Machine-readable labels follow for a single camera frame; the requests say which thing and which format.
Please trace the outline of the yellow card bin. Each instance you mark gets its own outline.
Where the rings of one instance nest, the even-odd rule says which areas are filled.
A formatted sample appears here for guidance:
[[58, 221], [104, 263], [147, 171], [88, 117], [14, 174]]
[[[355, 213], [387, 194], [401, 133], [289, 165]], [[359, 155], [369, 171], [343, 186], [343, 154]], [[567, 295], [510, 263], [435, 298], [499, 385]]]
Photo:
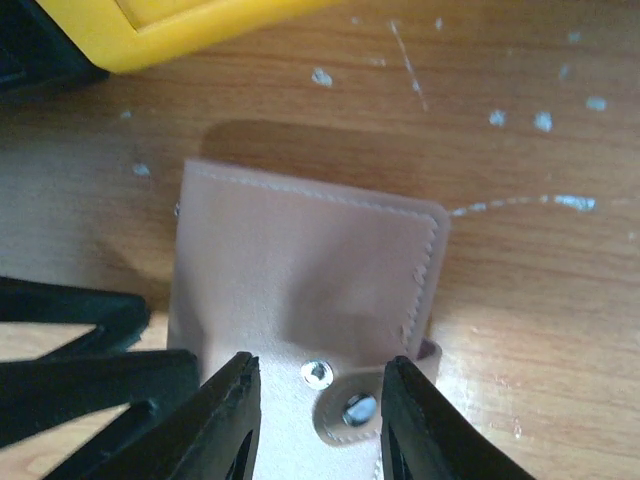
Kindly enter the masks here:
[[162, 63], [329, 4], [326, 0], [38, 3], [94, 65], [117, 74]]

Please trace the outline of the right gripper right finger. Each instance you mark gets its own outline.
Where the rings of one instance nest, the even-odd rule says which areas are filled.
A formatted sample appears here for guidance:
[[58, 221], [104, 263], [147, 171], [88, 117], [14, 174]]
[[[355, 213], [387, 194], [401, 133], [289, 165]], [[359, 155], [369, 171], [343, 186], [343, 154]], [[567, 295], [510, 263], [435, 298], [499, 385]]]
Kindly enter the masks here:
[[384, 370], [382, 465], [386, 479], [530, 479], [481, 435], [407, 357]]

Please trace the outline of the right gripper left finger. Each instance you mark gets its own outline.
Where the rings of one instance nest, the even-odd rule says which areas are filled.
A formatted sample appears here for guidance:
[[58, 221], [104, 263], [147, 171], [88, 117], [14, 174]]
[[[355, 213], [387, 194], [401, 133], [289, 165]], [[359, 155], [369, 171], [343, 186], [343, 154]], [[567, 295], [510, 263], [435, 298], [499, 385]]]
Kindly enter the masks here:
[[163, 418], [129, 408], [48, 479], [251, 479], [261, 427], [259, 358], [239, 352]]

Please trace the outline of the pink leather card holder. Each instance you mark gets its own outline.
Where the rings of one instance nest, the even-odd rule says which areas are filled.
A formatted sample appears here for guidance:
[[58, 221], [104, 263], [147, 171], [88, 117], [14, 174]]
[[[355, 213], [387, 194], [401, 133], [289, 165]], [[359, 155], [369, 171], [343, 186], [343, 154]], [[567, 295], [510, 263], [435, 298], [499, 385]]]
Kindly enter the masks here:
[[379, 479], [385, 364], [417, 359], [450, 228], [440, 205], [189, 160], [168, 345], [203, 378], [260, 364], [258, 479]]

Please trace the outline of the black card bin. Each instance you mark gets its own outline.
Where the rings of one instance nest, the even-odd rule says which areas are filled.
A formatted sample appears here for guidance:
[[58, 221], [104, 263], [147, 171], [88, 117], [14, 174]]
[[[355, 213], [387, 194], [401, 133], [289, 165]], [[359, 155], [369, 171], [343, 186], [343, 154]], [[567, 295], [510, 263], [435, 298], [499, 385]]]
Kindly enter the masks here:
[[1, 3], [1, 102], [22, 103], [109, 78], [35, 1]]

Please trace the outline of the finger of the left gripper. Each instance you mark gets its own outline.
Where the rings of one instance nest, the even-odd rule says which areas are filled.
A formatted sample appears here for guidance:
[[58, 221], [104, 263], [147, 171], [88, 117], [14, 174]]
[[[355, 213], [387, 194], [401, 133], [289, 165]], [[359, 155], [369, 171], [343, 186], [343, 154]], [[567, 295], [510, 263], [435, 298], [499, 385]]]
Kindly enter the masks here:
[[46, 475], [88, 479], [159, 425], [199, 386], [195, 355], [180, 349], [3, 362], [1, 446], [126, 405], [124, 413]]
[[43, 360], [126, 351], [148, 327], [150, 310], [139, 295], [52, 285], [3, 277], [1, 321], [91, 325], [92, 330], [55, 350]]

